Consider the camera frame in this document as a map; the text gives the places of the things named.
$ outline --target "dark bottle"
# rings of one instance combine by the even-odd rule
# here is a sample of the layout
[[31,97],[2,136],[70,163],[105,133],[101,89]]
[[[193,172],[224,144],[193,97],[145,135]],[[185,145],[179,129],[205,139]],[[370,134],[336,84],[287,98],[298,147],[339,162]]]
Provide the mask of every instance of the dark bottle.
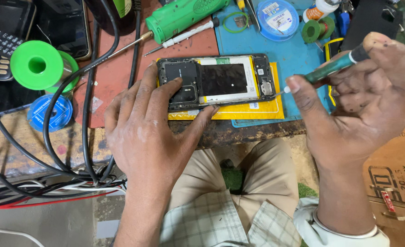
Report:
[[[114,35],[111,19],[106,13],[105,7],[100,0],[84,0],[88,8],[93,13],[99,26],[110,35]],[[135,29],[134,3],[132,0],[106,0],[112,14],[116,19],[120,36],[132,33]]]

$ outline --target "red sticker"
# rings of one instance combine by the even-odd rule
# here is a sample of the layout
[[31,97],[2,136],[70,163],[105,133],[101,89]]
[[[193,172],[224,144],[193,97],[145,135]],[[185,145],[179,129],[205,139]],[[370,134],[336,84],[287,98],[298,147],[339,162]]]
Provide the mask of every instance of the red sticker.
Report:
[[387,208],[389,209],[390,212],[396,212],[392,203],[392,200],[389,197],[389,194],[386,191],[381,191],[381,194],[383,195],[384,202],[387,205]]

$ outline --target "rubber band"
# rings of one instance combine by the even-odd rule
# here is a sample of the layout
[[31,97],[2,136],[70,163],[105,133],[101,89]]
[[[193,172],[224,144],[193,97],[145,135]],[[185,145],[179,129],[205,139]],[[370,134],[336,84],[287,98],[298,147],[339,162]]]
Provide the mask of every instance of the rubber band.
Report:
[[[245,26],[244,26],[242,29],[238,30],[238,31],[234,31],[234,30],[228,29],[228,28],[225,26],[225,21],[226,21],[228,18],[230,18],[231,16],[235,15],[235,14],[241,14],[241,15],[245,16]],[[231,32],[231,33],[239,33],[239,32],[242,32],[242,31],[244,31],[244,30],[247,28],[247,26],[248,26],[248,16],[247,16],[247,14],[245,14],[244,12],[233,12],[232,14],[227,15],[227,17],[225,17],[224,20],[222,20],[222,26],[224,27],[225,31],[227,31],[227,32]]]

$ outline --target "checkered shirt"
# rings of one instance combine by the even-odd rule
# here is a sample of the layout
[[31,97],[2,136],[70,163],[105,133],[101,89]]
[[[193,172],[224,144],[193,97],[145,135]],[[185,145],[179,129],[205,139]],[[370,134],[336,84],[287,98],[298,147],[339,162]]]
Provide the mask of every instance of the checkered shirt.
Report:
[[230,192],[207,193],[174,208],[163,218],[160,246],[298,247],[293,220],[264,202],[246,234]]

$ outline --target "beige trousers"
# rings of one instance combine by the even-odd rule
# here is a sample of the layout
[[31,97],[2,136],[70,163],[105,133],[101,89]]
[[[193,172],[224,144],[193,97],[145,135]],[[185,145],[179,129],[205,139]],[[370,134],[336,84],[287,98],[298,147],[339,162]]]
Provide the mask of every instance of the beige trousers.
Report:
[[[260,205],[267,201],[293,217],[299,200],[290,147],[280,138],[258,143],[238,166],[246,172],[242,195],[232,195],[248,233]],[[167,211],[209,192],[224,191],[221,168],[211,149],[194,151],[173,187]]]

